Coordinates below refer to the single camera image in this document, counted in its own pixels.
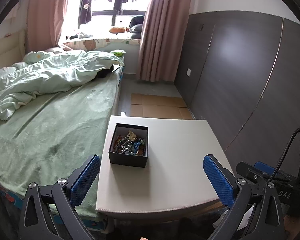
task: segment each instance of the green blanket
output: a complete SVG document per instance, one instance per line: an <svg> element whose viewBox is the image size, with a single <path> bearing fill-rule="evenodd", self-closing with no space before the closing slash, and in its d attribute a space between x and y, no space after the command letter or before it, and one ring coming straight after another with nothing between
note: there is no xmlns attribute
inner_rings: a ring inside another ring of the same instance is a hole
<svg viewBox="0 0 300 240"><path fill-rule="evenodd" d="M37 95L68 91L91 81L102 69L123 66L115 55L101 51L73 50L54 55L30 52L15 71L0 75L0 119L8 120L21 105Z"/></svg>
<svg viewBox="0 0 300 240"><path fill-rule="evenodd" d="M101 157L121 70L67 92L37 96L8 121L0 120L0 185L24 197L30 182L54 184L89 155ZM97 189L98 177L76 207L82 218L102 218L95 211Z"/></svg>

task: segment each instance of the white table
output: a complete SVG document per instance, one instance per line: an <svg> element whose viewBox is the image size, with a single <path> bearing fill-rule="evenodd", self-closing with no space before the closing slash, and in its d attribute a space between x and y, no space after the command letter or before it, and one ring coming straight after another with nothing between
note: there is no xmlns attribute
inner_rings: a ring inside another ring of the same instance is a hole
<svg viewBox="0 0 300 240"><path fill-rule="evenodd" d="M149 127L145 168L109 162L116 123ZM207 121L111 116L96 210L118 219L158 219L202 209L218 199L202 168L207 154L213 154L223 167L232 171Z"/></svg>

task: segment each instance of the open box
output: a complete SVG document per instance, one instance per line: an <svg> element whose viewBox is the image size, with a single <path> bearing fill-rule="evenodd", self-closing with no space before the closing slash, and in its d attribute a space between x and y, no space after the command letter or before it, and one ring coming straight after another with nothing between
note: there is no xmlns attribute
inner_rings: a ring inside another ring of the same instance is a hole
<svg viewBox="0 0 300 240"><path fill-rule="evenodd" d="M117 138L119 136L126 136L129 131L132 131L134 134L136 134L137 138L141 137L145 142L145 152L143 155L128 155L124 153L113 152L114 144ZM144 168L148 160L148 127L117 123L111 140L109 159L110 163L113 164Z"/></svg>

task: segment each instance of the gray wood paneling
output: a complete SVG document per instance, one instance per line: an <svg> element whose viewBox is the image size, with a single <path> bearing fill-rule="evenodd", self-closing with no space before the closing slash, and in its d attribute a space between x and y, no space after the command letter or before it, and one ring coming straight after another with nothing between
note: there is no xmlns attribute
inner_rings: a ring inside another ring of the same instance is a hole
<svg viewBox="0 0 300 240"><path fill-rule="evenodd" d="M206 13L216 25L191 103L225 149L255 108L273 66L282 18L256 12Z"/></svg>
<svg viewBox="0 0 300 240"><path fill-rule="evenodd" d="M282 43L269 84L256 111L226 151L234 168L240 161L275 166L293 131L300 127L300 25L284 20ZM298 174L300 136L282 169Z"/></svg>
<svg viewBox="0 0 300 240"><path fill-rule="evenodd" d="M175 79L175 86L188 106L200 79L213 26L213 19L204 14L189 17ZM191 69L190 77L186 75L188 68Z"/></svg>

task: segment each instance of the silver bolt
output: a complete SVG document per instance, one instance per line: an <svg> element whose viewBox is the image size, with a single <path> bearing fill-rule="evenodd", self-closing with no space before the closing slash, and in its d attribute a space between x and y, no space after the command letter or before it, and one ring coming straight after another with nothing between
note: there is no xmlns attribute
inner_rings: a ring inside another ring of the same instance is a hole
<svg viewBox="0 0 300 240"><path fill-rule="evenodd" d="M274 188L274 184L272 182L268 182L268 187L269 188Z"/></svg>
<svg viewBox="0 0 300 240"><path fill-rule="evenodd" d="M246 181L244 179L238 179L238 183L240 185L244 185L244 184L246 184Z"/></svg>
<svg viewBox="0 0 300 240"><path fill-rule="evenodd" d="M58 184L63 185L66 183L66 179L58 179Z"/></svg>
<svg viewBox="0 0 300 240"><path fill-rule="evenodd" d="M35 185L37 185L35 182L31 182L31 183L29 184L29 188L34 188Z"/></svg>

